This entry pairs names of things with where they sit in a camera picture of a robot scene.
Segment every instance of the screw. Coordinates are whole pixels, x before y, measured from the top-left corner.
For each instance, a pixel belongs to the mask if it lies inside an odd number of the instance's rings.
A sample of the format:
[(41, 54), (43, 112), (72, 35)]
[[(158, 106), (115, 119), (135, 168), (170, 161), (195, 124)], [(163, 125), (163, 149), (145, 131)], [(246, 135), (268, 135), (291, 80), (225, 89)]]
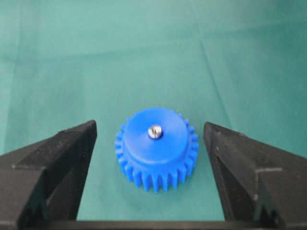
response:
[(162, 128), (161, 126), (154, 125), (148, 129), (148, 135), (152, 139), (159, 139), (162, 136)]

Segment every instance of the blue gear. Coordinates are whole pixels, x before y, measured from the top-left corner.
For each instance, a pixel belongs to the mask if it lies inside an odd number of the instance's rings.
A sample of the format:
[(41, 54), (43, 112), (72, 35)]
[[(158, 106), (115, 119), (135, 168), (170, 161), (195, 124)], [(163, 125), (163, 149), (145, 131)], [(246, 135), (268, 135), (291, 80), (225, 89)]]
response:
[[(148, 128), (159, 125), (163, 135), (152, 139)], [(129, 181), (148, 191), (159, 187), (177, 188), (178, 180), (185, 182), (196, 165), (198, 136), (189, 120), (164, 108), (150, 108), (136, 113), (120, 127), (115, 141), (115, 153), (122, 172)]]

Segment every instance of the green cloth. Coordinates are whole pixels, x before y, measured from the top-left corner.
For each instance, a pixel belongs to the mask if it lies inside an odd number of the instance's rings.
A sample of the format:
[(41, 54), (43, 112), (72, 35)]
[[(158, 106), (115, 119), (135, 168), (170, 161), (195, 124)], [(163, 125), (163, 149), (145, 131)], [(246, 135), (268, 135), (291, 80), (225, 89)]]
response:
[[(203, 124), (307, 157), (306, 41), (305, 0), (3, 0), (0, 153), (94, 119), (78, 219), (223, 220)], [(200, 136), (193, 175), (157, 194), (128, 183), (113, 146), (153, 106)]]

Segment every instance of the gear tooth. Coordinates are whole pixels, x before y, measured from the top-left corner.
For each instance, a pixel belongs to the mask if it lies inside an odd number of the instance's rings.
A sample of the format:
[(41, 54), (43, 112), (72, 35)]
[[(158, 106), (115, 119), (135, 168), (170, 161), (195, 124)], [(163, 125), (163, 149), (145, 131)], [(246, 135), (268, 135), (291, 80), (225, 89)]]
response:
[(200, 145), (198, 144), (198, 142), (192, 143), (192, 149), (195, 150), (195, 151), (198, 151), (199, 146)]
[(148, 174), (142, 174), (142, 184), (144, 190), (148, 191), (150, 187), (150, 178)]
[(114, 145), (115, 145), (115, 148), (118, 150), (118, 149), (121, 149), (121, 148), (122, 148), (123, 142), (117, 140), (117, 141), (114, 142)]
[(122, 133), (125, 132), (125, 129), (126, 129), (126, 125), (121, 125), (121, 126), (120, 126), (120, 130), (121, 130)]
[(189, 154), (189, 157), (190, 157), (191, 160), (193, 161), (193, 168), (195, 168), (195, 166), (196, 166), (197, 155), (198, 155), (198, 153), (197, 153), (197, 151), (195, 151), (195, 150), (192, 150), (192, 151), (190, 152), (190, 154)]
[(135, 186), (140, 187), (140, 185), (142, 184), (141, 172), (134, 168), (132, 171), (132, 177), (133, 177)]
[(187, 168), (187, 175), (191, 176), (192, 174), (192, 169), (193, 169), (193, 161), (190, 158), (186, 158), (184, 165)]
[(167, 190), (168, 190), (168, 183), (169, 183), (168, 174), (162, 175), (161, 178), (162, 178), (162, 187), (163, 187), (163, 190), (164, 190), (164, 191), (167, 191)]
[(124, 168), (125, 168), (125, 165), (127, 164), (127, 159), (126, 159), (124, 156), (122, 156), (122, 157), (120, 157), (120, 158), (118, 159), (118, 163), (119, 163), (119, 165), (120, 165), (120, 168), (121, 168), (123, 174), (126, 175), (126, 172), (125, 172), (125, 169), (124, 169)]
[(153, 182), (153, 191), (155, 193), (159, 192), (159, 176), (153, 174), (152, 175), (152, 182)]
[(189, 119), (184, 119), (183, 121), (184, 121), (184, 123), (186, 123), (186, 126), (189, 125), (189, 122), (190, 122)]
[(124, 170), (125, 170), (125, 174), (128, 178), (128, 181), (129, 182), (133, 181), (133, 177), (132, 177), (133, 166), (130, 165), (129, 163), (127, 163), (124, 167)]
[(187, 175), (187, 168), (184, 165), (181, 165), (178, 168), (178, 177), (181, 183), (184, 183), (186, 181), (186, 175)]
[(178, 172), (177, 171), (171, 172), (171, 184), (173, 188), (177, 188), (178, 186)]
[(191, 140), (192, 140), (192, 141), (197, 141), (197, 140), (198, 140), (198, 135), (197, 135), (196, 133), (193, 133), (193, 134), (191, 135)]
[(121, 132), (116, 132), (116, 139), (117, 140), (123, 140), (123, 135)]
[(116, 149), (115, 154), (116, 154), (117, 159), (119, 159), (123, 156), (123, 150), (122, 149)]
[(189, 131), (190, 131), (190, 133), (194, 133), (195, 132), (195, 127), (194, 126), (189, 126)]

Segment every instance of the metal screw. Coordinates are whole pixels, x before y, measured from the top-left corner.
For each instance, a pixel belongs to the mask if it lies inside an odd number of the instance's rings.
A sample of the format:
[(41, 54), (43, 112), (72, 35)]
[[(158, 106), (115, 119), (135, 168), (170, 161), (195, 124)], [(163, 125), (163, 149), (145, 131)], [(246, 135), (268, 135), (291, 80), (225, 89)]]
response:
[(162, 136), (162, 128), (161, 126), (158, 125), (154, 125), (151, 126), (148, 129), (148, 135), (152, 138), (152, 139), (159, 139)]

